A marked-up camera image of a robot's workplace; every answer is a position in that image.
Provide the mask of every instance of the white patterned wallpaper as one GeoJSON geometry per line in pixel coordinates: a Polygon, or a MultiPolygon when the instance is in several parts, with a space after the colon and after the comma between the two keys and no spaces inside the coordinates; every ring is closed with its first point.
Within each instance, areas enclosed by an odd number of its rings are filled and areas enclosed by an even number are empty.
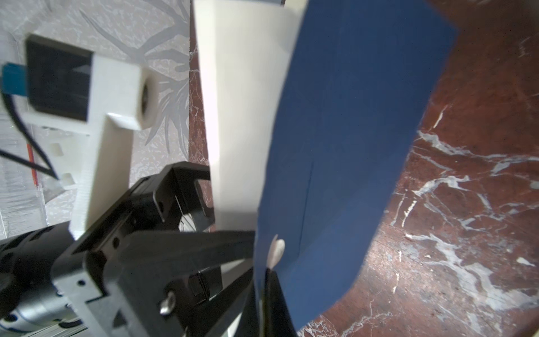
{"type": "MultiPolygon", "coordinates": [[[[160,114],[153,128],[135,133],[130,184],[187,160],[189,0],[4,0],[0,19],[15,40],[19,62],[24,38],[33,32],[160,74],[160,114]]],[[[47,203],[49,224],[71,218],[75,192],[47,203]]]]}

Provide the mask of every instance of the black cable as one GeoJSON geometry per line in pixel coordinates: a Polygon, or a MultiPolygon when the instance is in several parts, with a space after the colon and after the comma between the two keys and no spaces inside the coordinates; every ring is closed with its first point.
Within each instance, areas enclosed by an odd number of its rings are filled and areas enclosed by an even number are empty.
{"type": "Polygon", "coordinates": [[[15,155],[12,155],[2,150],[0,150],[0,156],[6,159],[12,160],[14,162],[17,162],[26,167],[35,169],[36,171],[40,171],[55,179],[58,179],[58,176],[56,175],[56,172],[54,172],[51,162],[49,161],[49,158],[43,152],[39,144],[32,138],[32,136],[30,136],[30,134],[28,133],[28,130],[26,130],[26,127],[24,126],[23,122],[20,120],[20,117],[17,114],[17,111],[15,109],[15,103],[13,102],[13,97],[11,97],[11,95],[2,93],[2,101],[4,102],[4,106],[9,113],[11,120],[13,121],[17,129],[19,130],[19,132],[23,134],[28,144],[30,144],[30,146],[32,146],[36,150],[37,154],[43,159],[43,161],[45,161],[45,163],[47,164],[49,168],[45,168],[43,166],[37,165],[35,163],[32,163],[28,160],[22,159],[20,157],[17,157],[15,155]]]}

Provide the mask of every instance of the black metal bracket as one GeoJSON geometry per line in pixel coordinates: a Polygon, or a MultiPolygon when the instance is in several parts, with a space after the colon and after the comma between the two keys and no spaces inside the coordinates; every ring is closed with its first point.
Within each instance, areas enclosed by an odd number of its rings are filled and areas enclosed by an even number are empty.
{"type": "Polygon", "coordinates": [[[181,336],[207,326],[201,317],[193,323],[198,307],[230,292],[208,301],[221,290],[216,269],[251,258],[254,243],[254,232],[201,232],[213,210],[201,202],[198,180],[209,179],[207,166],[187,162],[140,179],[56,260],[54,285],[95,335],[181,336]],[[178,231],[183,215],[197,232],[178,231]],[[162,315],[171,291],[177,305],[162,315]]]}

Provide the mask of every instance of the leaf pattern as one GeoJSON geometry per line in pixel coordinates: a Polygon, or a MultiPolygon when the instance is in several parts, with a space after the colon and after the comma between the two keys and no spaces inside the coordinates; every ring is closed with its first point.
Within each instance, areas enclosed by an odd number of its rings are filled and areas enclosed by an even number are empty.
{"type": "MultiPolygon", "coordinates": [[[[177,0],[182,15],[162,0],[143,0],[153,7],[161,10],[174,20],[174,24],[148,38],[140,47],[130,47],[116,38],[112,33],[103,29],[94,19],[88,17],[83,11],[80,11],[82,17],[91,25],[96,32],[109,40],[119,50],[125,53],[129,61],[148,65],[149,60],[172,60],[178,65],[174,70],[178,73],[189,70],[189,55],[175,49],[154,51],[155,47],[174,39],[181,35],[188,37],[189,34],[189,13],[181,0],[177,0]]],[[[159,115],[156,123],[150,129],[146,145],[149,144],[157,131],[164,124],[165,142],[167,152],[170,153],[169,143],[169,125],[172,123],[178,132],[179,148],[183,155],[188,157],[188,138],[189,138],[189,79],[176,80],[162,73],[158,74],[159,92],[163,94],[159,101],[159,115]]]]}

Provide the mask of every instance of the screw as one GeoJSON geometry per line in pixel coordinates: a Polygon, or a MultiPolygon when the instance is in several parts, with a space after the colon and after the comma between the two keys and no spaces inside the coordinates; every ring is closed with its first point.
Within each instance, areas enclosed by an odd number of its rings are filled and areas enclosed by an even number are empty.
{"type": "Polygon", "coordinates": [[[167,294],[167,298],[161,301],[160,307],[159,307],[159,313],[162,316],[167,316],[174,311],[174,308],[176,307],[176,294],[173,291],[169,291],[167,294]]]}

